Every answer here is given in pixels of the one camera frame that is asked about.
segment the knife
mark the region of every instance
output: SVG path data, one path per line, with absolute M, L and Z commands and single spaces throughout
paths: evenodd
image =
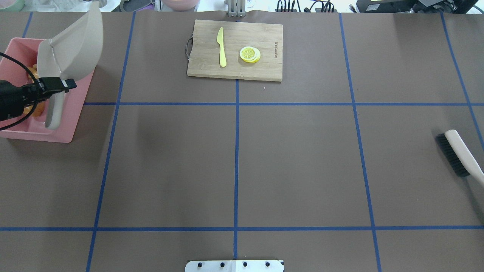
M 225 59 L 224 51 L 224 28 L 220 28 L 217 34 L 217 43 L 220 45 L 220 66 L 227 66 L 227 60 Z

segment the lemon slice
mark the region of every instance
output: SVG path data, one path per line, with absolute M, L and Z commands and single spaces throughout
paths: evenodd
M 260 51 L 255 47 L 246 46 L 241 49 L 240 57 L 245 62 L 255 63 L 258 62 L 260 59 Z

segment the wooden cutting board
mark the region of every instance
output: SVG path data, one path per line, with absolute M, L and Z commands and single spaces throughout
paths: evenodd
M 227 66 L 220 67 L 219 29 L 224 28 Z M 282 25 L 195 20 L 193 48 L 188 61 L 189 76 L 282 81 Z M 244 62 L 244 46 L 260 51 L 256 63 Z

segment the white brush handle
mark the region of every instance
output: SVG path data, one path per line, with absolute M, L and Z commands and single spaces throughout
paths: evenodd
M 464 165 L 466 168 L 467 172 L 469 172 L 469 174 L 475 178 L 482 187 L 484 187 L 484 173 L 479 167 L 476 159 L 474 159 L 474 156 L 472 156 L 470 153 L 459 133 L 457 133 L 455 129 L 452 129 L 445 132 L 445 137 L 449 141 L 462 165 Z

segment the white dustpan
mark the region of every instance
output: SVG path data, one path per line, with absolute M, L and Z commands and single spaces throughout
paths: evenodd
M 37 72 L 39 77 L 80 80 L 94 70 L 102 49 L 103 19 L 99 2 L 92 2 L 89 11 L 74 24 L 54 38 L 40 43 Z M 60 92 L 50 97 L 46 128 L 53 130 L 59 127 L 64 95 L 64 92 Z

